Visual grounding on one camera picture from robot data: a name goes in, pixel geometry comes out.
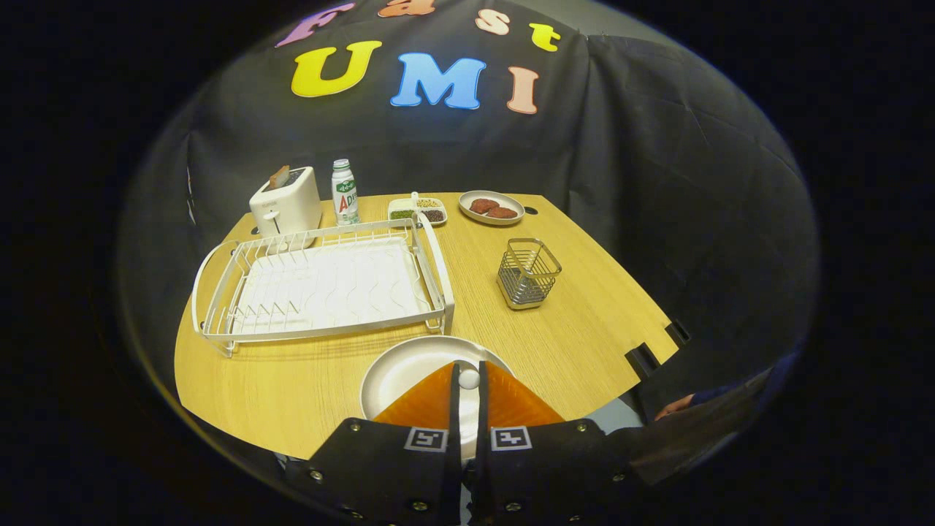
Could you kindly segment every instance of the toaster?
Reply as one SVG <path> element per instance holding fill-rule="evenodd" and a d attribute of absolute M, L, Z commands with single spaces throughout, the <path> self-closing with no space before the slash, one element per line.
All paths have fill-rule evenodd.
<path fill-rule="evenodd" d="M 250 198 L 250 211 L 264 238 L 318 228 L 322 222 L 322 200 L 318 197 L 314 168 L 289 170 L 289 178 L 279 188 L 270 188 L 266 181 Z M 269 247 L 269 253 L 306 248 L 314 238 L 307 238 L 304 243 L 301 239 L 287 241 Z M 305 246 L 297 247 L 293 243 Z"/>

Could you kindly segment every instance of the wire basket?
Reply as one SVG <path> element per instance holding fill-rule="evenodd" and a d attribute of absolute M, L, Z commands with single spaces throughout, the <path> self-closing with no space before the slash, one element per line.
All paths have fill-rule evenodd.
<path fill-rule="evenodd" d="M 545 243 L 534 238 L 513 238 L 500 260 L 497 283 L 513 310 L 531 309 L 545 301 L 562 266 Z"/>

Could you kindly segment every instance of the table notch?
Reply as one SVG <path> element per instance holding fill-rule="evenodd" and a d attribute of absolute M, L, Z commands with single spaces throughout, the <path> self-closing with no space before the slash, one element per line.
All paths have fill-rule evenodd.
<path fill-rule="evenodd" d="M 659 360 L 649 350 L 646 342 L 640 343 L 640 346 L 627 352 L 626 361 L 630 362 L 630 367 L 636 372 L 641 382 L 659 368 Z"/>
<path fill-rule="evenodd" d="M 669 337 L 680 349 L 684 347 L 686 343 L 692 341 L 691 334 L 688 334 L 688 331 L 682 327 L 682 324 L 679 323 L 679 320 L 677 319 L 673 319 L 672 322 L 669 323 L 669 325 L 666 327 L 666 333 L 669 334 Z"/>

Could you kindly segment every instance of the hand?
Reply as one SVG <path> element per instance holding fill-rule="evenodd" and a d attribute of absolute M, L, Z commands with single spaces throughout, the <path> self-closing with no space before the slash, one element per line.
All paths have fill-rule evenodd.
<path fill-rule="evenodd" d="M 685 398 L 679 399 L 663 407 L 662 411 L 660 411 L 659 414 L 655 416 L 655 418 L 653 419 L 653 422 L 656 422 L 659 418 L 662 418 L 663 416 L 669 416 L 672 413 L 678 413 L 679 411 L 682 411 L 683 409 L 687 408 L 689 405 L 691 405 L 692 397 L 694 396 L 695 396 L 695 393 L 692 393 L 686 396 Z"/>

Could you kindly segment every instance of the letter m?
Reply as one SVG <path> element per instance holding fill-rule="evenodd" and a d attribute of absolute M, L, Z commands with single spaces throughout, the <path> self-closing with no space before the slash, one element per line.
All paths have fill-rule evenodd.
<path fill-rule="evenodd" d="M 476 110 L 481 106 L 477 99 L 477 81 L 481 70 L 487 67 L 484 62 L 462 58 L 444 73 L 432 55 L 427 53 L 403 53 L 399 55 L 399 62 L 405 65 L 405 69 L 403 79 L 399 83 L 399 94 L 390 99 L 393 106 L 422 104 L 422 98 L 417 93 L 420 85 L 428 103 L 433 106 L 438 104 L 449 90 L 451 94 L 445 98 L 446 106 L 463 110 Z"/>

